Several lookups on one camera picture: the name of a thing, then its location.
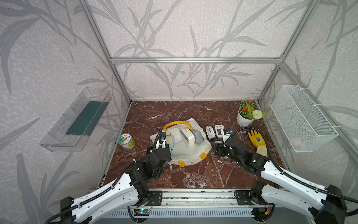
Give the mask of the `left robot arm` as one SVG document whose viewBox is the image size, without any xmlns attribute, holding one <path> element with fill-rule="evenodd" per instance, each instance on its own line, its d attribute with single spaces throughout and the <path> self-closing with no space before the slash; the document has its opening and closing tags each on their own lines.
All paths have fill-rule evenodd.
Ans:
<svg viewBox="0 0 358 224">
<path fill-rule="evenodd" d="M 144 205 L 150 199 L 148 184 L 160 178 L 170 161 L 170 147 L 161 128 L 147 155 L 133 160 L 117 179 L 92 193 L 78 198 L 64 198 L 61 211 L 45 223 L 93 224 L 118 209 Z"/>
</svg>

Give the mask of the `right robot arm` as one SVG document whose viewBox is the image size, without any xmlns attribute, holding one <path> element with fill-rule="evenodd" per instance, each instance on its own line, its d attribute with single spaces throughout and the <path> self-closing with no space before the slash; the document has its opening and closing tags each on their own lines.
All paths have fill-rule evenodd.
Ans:
<svg viewBox="0 0 358 224">
<path fill-rule="evenodd" d="M 212 143 L 214 153 L 219 157 L 229 157 L 249 174 L 281 186 L 278 189 L 257 182 L 251 190 L 251 200 L 286 207 L 309 217 L 316 224 L 343 224 L 346 217 L 357 215 L 357 210 L 347 210 L 346 202 L 358 201 L 344 196 L 340 188 L 333 185 L 324 187 L 285 170 L 269 155 L 249 151 L 235 135 L 226 134 L 222 143 Z"/>
</svg>

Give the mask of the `white canvas tote bag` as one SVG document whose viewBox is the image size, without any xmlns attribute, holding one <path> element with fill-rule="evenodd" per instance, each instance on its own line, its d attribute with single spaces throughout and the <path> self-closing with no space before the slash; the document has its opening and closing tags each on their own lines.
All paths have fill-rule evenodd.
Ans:
<svg viewBox="0 0 358 224">
<path fill-rule="evenodd" d="M 204 141 L 201 144 L 196 144 L 188 147 L 182 139 L 179 129 L 195 129 L 201 132 Z M 175 136 L 175 147 L 171 152 L 170 164 L 178 165 L 180 167 L 192 166 L 200 163 L 206 159 L 208 153 L 212 149 L 211 143 L 207 139 L 204 129 L 199 126 L 195 119 L 190 118 L 186 121 L 175 121 L 166 124 L 163 131 L 167 135 Z"/>
</svg>

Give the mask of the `grey blue square clock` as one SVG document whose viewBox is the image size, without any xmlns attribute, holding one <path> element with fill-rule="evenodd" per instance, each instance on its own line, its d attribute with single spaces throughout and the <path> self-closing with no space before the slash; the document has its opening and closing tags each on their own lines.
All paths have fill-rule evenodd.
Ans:
<svg viewBox="0 0 358 224">
<path fill-rule="evenodd" d="M 203 139 L 202 134 L 201 134 L 200 131 L 195 130 L 195 129 L 191 129 L 190 131 L 191 131 L 192 134 L 194 135 L 195 143 L 196 143 L 196 144 L 201 144 L 201 143 L 204 141 L 204 139 Z"/>
</svg>

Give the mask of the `white digital paw clock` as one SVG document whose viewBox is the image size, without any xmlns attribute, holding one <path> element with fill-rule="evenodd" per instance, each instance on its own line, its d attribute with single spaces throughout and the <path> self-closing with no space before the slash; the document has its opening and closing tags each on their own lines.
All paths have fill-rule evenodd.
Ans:
<svg viewBox="0 0 358 224">
<path fill-rule="evenodd" d="M 223 130 L 224 130 L 224 126 L 222 124 L 219 125 L 215 125 L 215 133 L 217 138 L 222 139 L 223 138 Z"/>
</svg>

